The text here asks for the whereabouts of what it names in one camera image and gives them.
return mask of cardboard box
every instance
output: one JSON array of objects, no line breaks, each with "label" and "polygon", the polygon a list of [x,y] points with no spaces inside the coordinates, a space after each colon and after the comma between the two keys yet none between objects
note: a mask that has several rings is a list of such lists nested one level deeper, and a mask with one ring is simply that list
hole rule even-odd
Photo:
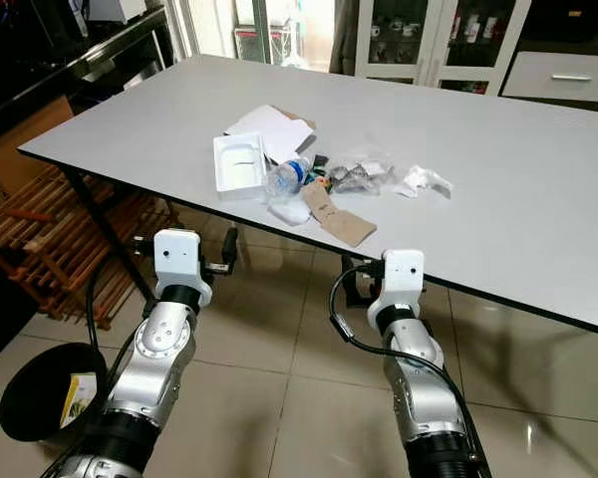
[{"label": "cardboard box", "polygon": [[67,98],[60,97],[0,136],[0,204],[44,167],[44,163],[20,154],[16,148],[72,117]]}]

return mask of tiled floor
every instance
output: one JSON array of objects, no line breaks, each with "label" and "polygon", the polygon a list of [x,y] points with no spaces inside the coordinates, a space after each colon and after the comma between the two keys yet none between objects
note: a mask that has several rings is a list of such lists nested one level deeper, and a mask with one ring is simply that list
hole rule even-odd
[{"label": "tiled floor", "polygon": [[[226,221],[183,219],[218,254]],[[146,476],[408,476],[381,360],[343,344],[326,317],[338,257],[241,230],[242,257],[200,315],[195,359]],[[133,292],[100,333],[108,359],[142,304]],[[422,308],[495,477],[598,478],[598,336],[434,285]],[[348,316],[377,341],[360,311]],[[35,317],[0,355],[0,394],[34,355],[85,338],[81,325]],[[0,429],[0,476],[38,476],[49,459]]]}]

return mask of plastic water bottle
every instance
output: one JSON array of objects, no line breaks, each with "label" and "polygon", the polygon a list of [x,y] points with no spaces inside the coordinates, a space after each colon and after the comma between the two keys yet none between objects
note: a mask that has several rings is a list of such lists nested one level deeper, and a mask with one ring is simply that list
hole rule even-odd
[{"label": "plastic water bottle", "polygon": [[310,162],[305,157],[279,164],[268,173],[268,194],[272,198],[285,198],[296,193],[309,170]]}]

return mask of white styrofoam tray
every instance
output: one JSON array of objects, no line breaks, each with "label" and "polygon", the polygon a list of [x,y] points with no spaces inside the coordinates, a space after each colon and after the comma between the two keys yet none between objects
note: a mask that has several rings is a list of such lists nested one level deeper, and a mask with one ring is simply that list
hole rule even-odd
[{"label": "white styrofoam tray", "polygon": [[263,197],[266,163],[258,132],[219,136],[213,141],[215,183],[221,199]]}]

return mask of wooden rack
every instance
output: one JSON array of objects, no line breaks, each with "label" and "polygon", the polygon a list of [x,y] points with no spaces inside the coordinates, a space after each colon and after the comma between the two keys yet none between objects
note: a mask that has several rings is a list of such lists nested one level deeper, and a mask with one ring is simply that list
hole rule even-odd
[{"label": "wooden rack", "polygon": [[[170,204],[149,194],[115,188],[91,176],[85,183],[123,242],[134,234],[152,236],[177,222]],[[0,206],[0,266],[54,319],[84,316],[86,284],[109,251],[109,243],[55,166],[45,167]],[[131,282],[117,260],[101,272],[94,303],[100,327],[110,327],[111,313]]]}]

